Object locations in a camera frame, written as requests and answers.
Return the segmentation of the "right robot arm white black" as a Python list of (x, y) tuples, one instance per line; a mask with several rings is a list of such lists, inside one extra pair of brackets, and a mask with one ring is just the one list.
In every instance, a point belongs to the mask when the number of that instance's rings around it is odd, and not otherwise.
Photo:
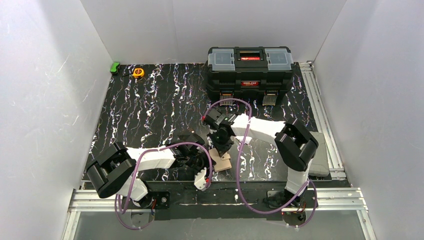
[(202, 122), (209, 127), (208, 137), (220, 157), (231, 149), (233, 138), (246, 144), (256, 139), (274, 145), (288, 167), (284, 192), (290, 197), (303, 196), (319, 143), (299, 119), (271, 121), (212, 109)]

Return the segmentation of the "white credit card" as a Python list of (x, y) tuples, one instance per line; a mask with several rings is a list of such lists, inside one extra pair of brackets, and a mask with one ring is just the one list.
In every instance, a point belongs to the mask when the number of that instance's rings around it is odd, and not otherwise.
[(244, 142), (244, 145), (249, 145), (251, 140), (253, 139), (251, 136), (247, 135), (238, 135), (234, 137), (235, 139), (237, 139), (240, 143)]

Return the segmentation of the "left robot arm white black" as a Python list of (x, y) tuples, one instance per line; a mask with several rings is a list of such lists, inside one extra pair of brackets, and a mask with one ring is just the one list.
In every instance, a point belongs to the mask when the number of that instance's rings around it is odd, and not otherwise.
[(167, 145), (153, 148), (126, 147), (114, 142), (85, 165), (85, 173), (101, 199), (121, 195), (140, 201), (149, 193), (138, 172), (187, 166), (195, 171), (194, 185), (204, 191), (216, 162), (198, 134), (181, 134)]

